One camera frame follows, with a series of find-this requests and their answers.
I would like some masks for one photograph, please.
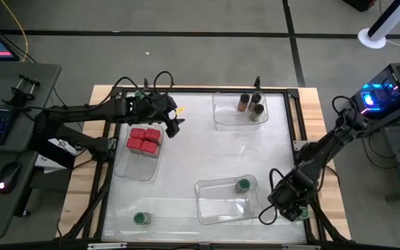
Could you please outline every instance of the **metal frame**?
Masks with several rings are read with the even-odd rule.
[[[254,87],[176,87],[174,86],[171,89],[171,92],[196,92],[196,93],[214,93],[214,92],[223,92],[223,93],[252,93],[254,90],[257,90],[260,86],[257,83],[254,85]],[[160,87],[158,90],[165,90],[166,88]],[[294,101],[294,105],[296,106],[296,115],[297,115],[297,121],[299,125],[299,131],[301,134],[301,139],[306,140],[306,129],[305,129],[305,124],[303,121],[303,114],[301,110],[301,104],[300,104],[300,97],[299,97],[299,91],[296,88],[261,88],[261,90],[264,93],[267,94],[282,94],[283,98],[285,100],[285,110],[286,110],[286,116],[287,116],[287,122],[288,122],[288,128],[290,132],[290,141],[291,141],[291,148],[294,151],[294,141],[297,140],[297,134],[294,130],[294,121],[293,121],[293,114],[292,114],[292,109],[290,105],[290,100],[292,99]],[[134,92],[136,89],[134,87],[117,87],[113,93],[119,93],[122,97],[125,97],[127,92]],[[120,132],[120,127],[121,124],[115,124],[115,130],[114,130],[114,137],[119,136]],[[103,130],[103,137],[107,137],[109,134],[110,130],[110,123],[106,122]],[[92,190],[90,193],[90,202],[94,201],[96,198],[95,195],[98,192],[98,187],[99,187],[99,182],[100,182],[100,177],[101,177],[101,169],[102,169],[103,163],[98,162],[97,163],[97,168],[95,171],[94,175],[94,180],[92,184]],[[108,168],[107,168],[107,176],[105,179],[105,182],[107,181],[110,185],[110,182],[112,180],[112,175],[113,175],[113,167],[114,167],[114,160],[111,160],[108,163]],[[101,240],[101,234],[103,230],[103,225],[104,225],[104,220],[106,216],[106,209],[108,205],[108,192],[106,195],[103,197],[101,201],[101,207],[100,211],[98,214],[98,223],[97,223],[97,229],[94,232],[93,238],[90,238],[90,227],[91,227],[91,222],[92,222],[92,217],[86,221],[83,229],[83,238],[87,239],[98,239]],[[312,229],[311,229],[311,223],[310,220],[307,219],[304,221],[304,228],[305,228],[305,234],[306,234],[306,240],[307,242],[315,240],[315,237],[313,235]],[[318,234],[319,238],[321,240],[325,240],[325,233],[322,224],[317,220],[317,225],[318,225]],[[156,247],[166,247],[168,243],[160,243],[160,242],[152,242],[152,243],[140,243],[140,242],[128,242],[128,247],[150,247],[152,246],[153,248]],[[208,248],[211,248],[211,246],[214,247],[230,247],[231,245],[233,246],[240,246],[240,247],[279,247],[281,244],[222,244],[222,243],[214,243],[214,244],[208,244]],[[184,247],[186,244],[179,244],[178,247]]]

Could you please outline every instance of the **blue light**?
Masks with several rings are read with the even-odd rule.
[[[372,96],[370,96],[369,94],[364,95],[364,101],[367,105],[373,105],[374,102],[372,100]]]

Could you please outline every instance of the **small jar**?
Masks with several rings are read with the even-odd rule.
[[[260,100],[262,100],[262,96],[259,93],[254,93],[251,97],[251,103],[249,103],[248,110],[254,110],[254,107],[257,103],[260,103]]]
[[[147,212],[137,212],[133,216],[133,221],[137,225],[146,225],[151,223],[151,214]]]
[[[249,190],[249,187],[251,186],[251,183],[248,181],[248,179],[241,179],[235,184],[235,192],[238,194],[243,194]]]
[[[258,122],[258,120],[260,119],[260,116],[262,115],[264,110],[265,110],[265,107],[263,107],[262,104],[256,104],[253,112],[249,116],[249,119],[251,120],[251,122]]]
[[[249,94],[242,94],[240,96],[239,105],[237,106],[237,111],[244,112],[247,109],[249,103]]]

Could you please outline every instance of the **red block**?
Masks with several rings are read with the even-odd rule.
[[[131,150],[132,153],[139,153],[141,154],[143,141],[140,139],[129,138],[128,142],[126,143],[126,147]]]
[[[144,128],[132,128],[131,137],[144,140],[144,135],[146,134],[146,129]]]
[[[161,142],[163,140],[163,135],[158,129],[152,129],[148,128],[146,130],[146,134],[144,135],[145,140],[148,140],[150,142],[155,142],[158,146],[161,145]]]
[[[144,141],[142,144],[142,153],[145,156],[157,158],[160,153],[160,147],[154,142]]]

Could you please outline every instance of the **yellow cable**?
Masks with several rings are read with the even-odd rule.
[[[7,11],[12,15],[13,19],[18,24],[18,27],[21,30],[22,36],[24,37],[24,41],[26,42],[26,53],[24,54],[24,57],[22,58],[22,62],[24,62],[26,60],[26,56],[27,56],[27,53],[28,53],[28,42],[27,42],[26,34],[25,34],[24,29],[22,28],[21,24],[19,23],[17,17],[13,14],[13,12],[7,6],[6,2],[4,0],[1,0],[1,3],[6,7]]]

